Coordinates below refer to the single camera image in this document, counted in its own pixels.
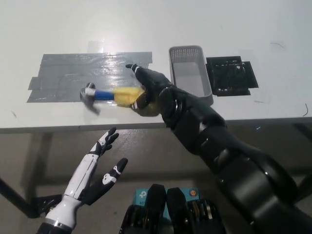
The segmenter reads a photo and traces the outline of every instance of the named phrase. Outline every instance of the blue handle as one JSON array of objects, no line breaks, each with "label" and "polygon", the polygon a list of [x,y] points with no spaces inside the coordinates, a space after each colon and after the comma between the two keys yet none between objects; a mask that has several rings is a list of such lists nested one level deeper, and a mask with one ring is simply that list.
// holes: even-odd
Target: blue handle
[{"label": "blue handle", "polygon": [[114,94],[107,91],[96,90],[94,93],[94,101],[114,100]]}]

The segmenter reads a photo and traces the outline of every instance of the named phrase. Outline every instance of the black robotic arm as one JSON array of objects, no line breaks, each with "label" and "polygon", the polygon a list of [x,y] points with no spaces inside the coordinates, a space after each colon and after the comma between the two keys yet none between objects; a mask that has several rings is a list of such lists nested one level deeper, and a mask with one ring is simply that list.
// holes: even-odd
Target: black robotic arm
[{"label": "black robotic arm", "polygon": [[275,160],[229,133],[213,108],[163,74],[136,64],[127,67],[146,89],[133,107],[157,103],[167,127],[203,159],[221,192],[257,233],[312,233],[312,219],[293,205],[296,183]]}]

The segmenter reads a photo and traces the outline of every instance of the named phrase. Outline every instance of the white table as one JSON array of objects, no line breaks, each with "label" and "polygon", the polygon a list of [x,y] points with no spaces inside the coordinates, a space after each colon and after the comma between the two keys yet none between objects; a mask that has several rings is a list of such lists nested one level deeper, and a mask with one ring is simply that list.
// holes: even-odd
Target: white table
[{"label": "white table", "polygon": [[26,103],[43,54],[152,51],[150,68],[168,78],[168,50],[200,45],[206,57],[250,61],[251,96],[214,97],[227,121],[312,118],[312,2],[309,0],[12,0],[0,4],[0,133],[164,127],[161,116],[100,104]]}]

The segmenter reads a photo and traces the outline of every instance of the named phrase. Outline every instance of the gray basket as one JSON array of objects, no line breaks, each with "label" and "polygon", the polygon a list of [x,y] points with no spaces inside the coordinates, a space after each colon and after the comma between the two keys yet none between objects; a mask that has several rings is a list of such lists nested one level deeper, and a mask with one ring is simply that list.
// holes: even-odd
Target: gray basket
[{"label": "gray basket", "polygon": [[172,47],[169,59],[174,85],[212,105],[214,100],[202,48],[198,45]]}]

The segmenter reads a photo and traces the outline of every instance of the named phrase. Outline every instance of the metal frame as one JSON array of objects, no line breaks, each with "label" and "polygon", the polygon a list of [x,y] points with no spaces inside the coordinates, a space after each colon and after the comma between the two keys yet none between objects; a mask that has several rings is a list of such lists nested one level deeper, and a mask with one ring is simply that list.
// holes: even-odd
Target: metal frame
[{"label": "metal frame", "polygon": [[28,203],[15,190],[0,178],[0,194],[10,201],[16,208],[23,212],[28,218],[38,218],[45,212],[60,203],[62,195],[34,197]]}]

